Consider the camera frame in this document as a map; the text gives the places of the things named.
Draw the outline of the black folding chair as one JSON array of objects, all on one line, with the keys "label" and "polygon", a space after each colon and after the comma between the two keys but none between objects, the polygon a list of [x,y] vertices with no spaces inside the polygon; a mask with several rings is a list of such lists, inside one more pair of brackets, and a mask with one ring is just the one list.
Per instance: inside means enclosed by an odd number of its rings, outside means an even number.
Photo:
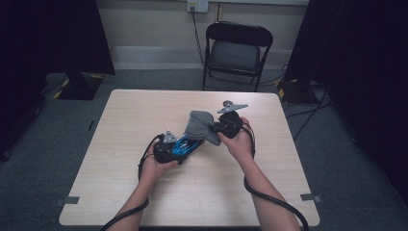
[{"label": "black folding chair", "polygon": [[205,34],[206,47],[202,89],[212,71],[251,77],[258,90],[268,52],[273,44],[272,33],[262,27],[230,21],[212,23]]}]

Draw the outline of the blue toy car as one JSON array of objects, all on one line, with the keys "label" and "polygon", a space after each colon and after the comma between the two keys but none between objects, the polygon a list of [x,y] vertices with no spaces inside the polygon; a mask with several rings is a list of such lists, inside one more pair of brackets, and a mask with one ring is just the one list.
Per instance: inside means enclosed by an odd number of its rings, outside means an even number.
[{"label": "blue toy car", "polygon": [[171,153],[177,158],[187,158],[192,152],[197,149],[204,140],[192,140],[187,136],[183,136],[171,148]]}]

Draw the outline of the person's left hand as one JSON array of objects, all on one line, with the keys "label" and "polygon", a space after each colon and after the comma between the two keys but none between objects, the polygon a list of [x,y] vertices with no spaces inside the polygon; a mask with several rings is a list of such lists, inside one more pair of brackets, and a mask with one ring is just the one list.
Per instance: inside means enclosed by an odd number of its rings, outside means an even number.
[{"label": "person's left hand", "polygon": [[152,188],[165,172],[177,165],[177,161],[158,163],[153,154],[148,154],[142,165],[140,183],[145,187]]}]

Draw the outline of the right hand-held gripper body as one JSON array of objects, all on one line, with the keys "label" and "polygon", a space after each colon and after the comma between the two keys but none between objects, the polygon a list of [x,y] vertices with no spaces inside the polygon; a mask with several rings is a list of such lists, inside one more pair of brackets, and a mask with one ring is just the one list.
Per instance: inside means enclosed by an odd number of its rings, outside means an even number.
[{"label": "right hand-held gripper body", "polygon": [[237,110],[246,108],[247,104],[234,104],[224,107],[218,111],[220,117],[218,122],[225,124],[223,135],[229,139],[235,138],[242,129],[243,122],[237,113]]}]

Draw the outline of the dark curtain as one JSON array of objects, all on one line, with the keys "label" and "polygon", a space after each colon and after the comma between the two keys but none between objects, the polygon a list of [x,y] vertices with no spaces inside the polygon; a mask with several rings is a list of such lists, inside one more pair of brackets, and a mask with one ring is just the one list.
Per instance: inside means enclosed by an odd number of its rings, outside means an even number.
[{"label": "dark curtain", "polygon": [[408,205],[408,0],[309,0],[285,78],[328,86]]},{"label": "dark curtain", "polygon": [[0,0],[0,161],[67,72],[115,74],[96,0]]}]

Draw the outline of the black stand base yellow tape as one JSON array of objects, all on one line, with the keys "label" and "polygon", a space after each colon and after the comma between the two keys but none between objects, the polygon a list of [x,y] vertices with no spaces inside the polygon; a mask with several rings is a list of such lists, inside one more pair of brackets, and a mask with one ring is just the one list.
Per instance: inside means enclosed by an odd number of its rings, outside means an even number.
[{"label": "black stand base yellow tape", "polygon": [[67,72],[67,80],[55,93],[56,99],[92,100],[96,95],[104,77],[97,74]]},{"label": "black stand base yellow tape", "polygon": [[319,102],[311,86],[297,80],[279,81],[276,88],[278,96],[285,103],[317,104]]}]

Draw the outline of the grey tape strip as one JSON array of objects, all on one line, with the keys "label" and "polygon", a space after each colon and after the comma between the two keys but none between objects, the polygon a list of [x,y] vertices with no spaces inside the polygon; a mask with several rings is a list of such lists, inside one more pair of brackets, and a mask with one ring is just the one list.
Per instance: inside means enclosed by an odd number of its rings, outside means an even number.
[{"label": "grey tape strip", "polygon": [[64,206],[65,204],[77,204],[79,202],[79,196],[66,196],[64,198],[58,198],[54,205],[55,206]]},{"label": "grey tape strip", "polygon": [[321,203],[322,197],[320,195],[314,195],[312,193],[304,193],[300,195],[302,201],[314,201],[315,203]]}]

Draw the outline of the person's right hand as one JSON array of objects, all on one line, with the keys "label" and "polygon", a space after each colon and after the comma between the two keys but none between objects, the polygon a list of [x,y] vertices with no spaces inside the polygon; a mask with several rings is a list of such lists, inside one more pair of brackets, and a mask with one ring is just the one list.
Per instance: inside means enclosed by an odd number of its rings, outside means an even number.
[{"label": "person's right hand", "polygon": [[222,133],[217,134],[221,142],[226,145],[229,153],[241,166],[247,166],[254,162],[252,156],[253,141],[250,129],[249,121],[242,117],[242,129],[235,138],[229,139]]}]

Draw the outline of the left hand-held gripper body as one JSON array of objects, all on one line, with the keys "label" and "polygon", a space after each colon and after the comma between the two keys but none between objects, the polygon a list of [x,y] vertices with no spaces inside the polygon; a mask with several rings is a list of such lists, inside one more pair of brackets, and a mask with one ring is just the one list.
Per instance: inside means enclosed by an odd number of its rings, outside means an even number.
[{"label": "left hand-held gripper body", "polygon": [[159,136],[159,140],[154,145],[153,154],[156,161],[160,164],[176,161],[180,163],[179,158],[173,153],[172,149],[178,139],[167,130],[165,133]]}]

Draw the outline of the white wall socket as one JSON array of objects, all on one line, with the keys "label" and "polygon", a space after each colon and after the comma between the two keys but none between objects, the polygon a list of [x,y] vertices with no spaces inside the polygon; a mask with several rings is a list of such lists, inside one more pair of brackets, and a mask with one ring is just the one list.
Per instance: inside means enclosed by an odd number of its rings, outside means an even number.
[{"label": "white wall socket", "polygon": [[187,0],[187,11],[189,13],[207,13],[208,10],[208,0]]}]

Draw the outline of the grey cloth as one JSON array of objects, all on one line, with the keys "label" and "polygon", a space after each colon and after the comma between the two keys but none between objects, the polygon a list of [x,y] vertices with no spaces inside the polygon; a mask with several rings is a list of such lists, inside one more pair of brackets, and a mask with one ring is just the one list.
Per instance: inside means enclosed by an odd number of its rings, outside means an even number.
[{"label": "grey cloth", "polygon": [[214,117],[205,111],[191,111],[184,134],[192,140],[205,140],[220,146],[221,141],[215,129]]}]

